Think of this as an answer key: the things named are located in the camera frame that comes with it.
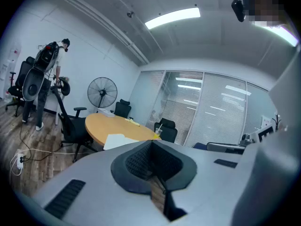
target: jeans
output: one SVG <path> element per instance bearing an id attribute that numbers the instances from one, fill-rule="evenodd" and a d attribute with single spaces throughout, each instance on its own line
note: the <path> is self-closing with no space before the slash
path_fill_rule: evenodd
<path id="1" fill-rule="evenodd" d="M 38 109 L 37 109 L 37 118 L 36 118 L 36 126 L 42 126 L 42 116 L 44 111 L 44 106 L 47 100 L 47 93 L 50 89 L 51 81 L 47 80 L 46 78 L 43 81 L 42 87 L 39 91 L 38 95 Z M 28 120 L 29 112 L 32 107 L 33 101 L 26 101 L 24 110 L 23 110 L 23 121 Z"/>

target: white ceiling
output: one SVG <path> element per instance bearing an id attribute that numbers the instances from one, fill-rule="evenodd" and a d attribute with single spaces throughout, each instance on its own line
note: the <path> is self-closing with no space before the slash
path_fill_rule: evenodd
<path id="1" fill-rule="evenodd" d="M 199 56 L 243 63 L 278 78 L 295 51 L 290 44 L 248 21 L 239 22 L 233 0 L 84 0 L 120 28 L 153 61 Z M 176 21 L 149 31 L 144 23 L 185 8 L 201 18 Z M 133 11 L 132 18 L 127 12 Z"/>

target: fan grille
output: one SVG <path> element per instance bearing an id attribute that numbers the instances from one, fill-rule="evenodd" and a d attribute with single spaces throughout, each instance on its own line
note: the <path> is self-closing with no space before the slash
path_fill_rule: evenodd
<path id="1" fill-rule="evenodd" d="M 106 77 L 93 80 L 88 87 L 88 99 L 92 105 L 98 108 L 105 108 L 113 104 L 117 94 L 115 83 Z"/>

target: black cable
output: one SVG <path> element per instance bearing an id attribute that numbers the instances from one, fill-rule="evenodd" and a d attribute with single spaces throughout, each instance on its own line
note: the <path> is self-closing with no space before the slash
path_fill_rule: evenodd
<path id="1" fill-rule="evenodd" d="M 23 126 L 23 122 L 22 122 L 22 124 L 21 124 L 21 130 L 20 130 L 20 135 L 19 135 L 19 137 L 20 137 L 20 140 L 21 140 L 21 141 L 25 144 L 25 146 L 27 146 L 27 148 L 29 149 L 30 157 L 29 157 L 29 158 L 26 158 L 26 159 L 27 159 L 26 161 L 28 161 L 28 160 L 30 160 L 31 157 L 32 157 L 32 151 L 31 151 L 31 149 L 29 148 L 29 146 L 21 139 L 22 126 Z"/>
<path id="2" fill-rule="evenodd" d="M 23 157 L 23 159 L 27 159 L 26 161 L 29 161 L 29 160 L 32 160 L 32 161 L 42 161 L 44 160 L 45 158 L 47 158 L 48 156 L 50 156 L 52 153 L 56 153 L 57 151 L 59 151 L 60 149 L 62 149 L 63 147 L 67 147 L 67 146 L 71 146 L 71 145 L 64 145 L 58 149 L 56 149 L 55 151 L 52 151 L 51 153 L 49 153 L 48 155 L 44 156 L 42 159 L 31 159 L 31 158 L 26 158 L 26 157 Z"/>

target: wooden table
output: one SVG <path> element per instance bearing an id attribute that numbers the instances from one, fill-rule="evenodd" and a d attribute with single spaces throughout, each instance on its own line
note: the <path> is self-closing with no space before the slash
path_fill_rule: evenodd
<path id="1" fill-rule="evenodd" d="M 104 145 L 109 134 L 123 134 L 137 141 L 153 140 L 155 133 L 145 126 L 136 126 L 120 116 L 107 117 L 101 113 L 86 118 L 85 126 L 90 136 L 100 145 Z"/>

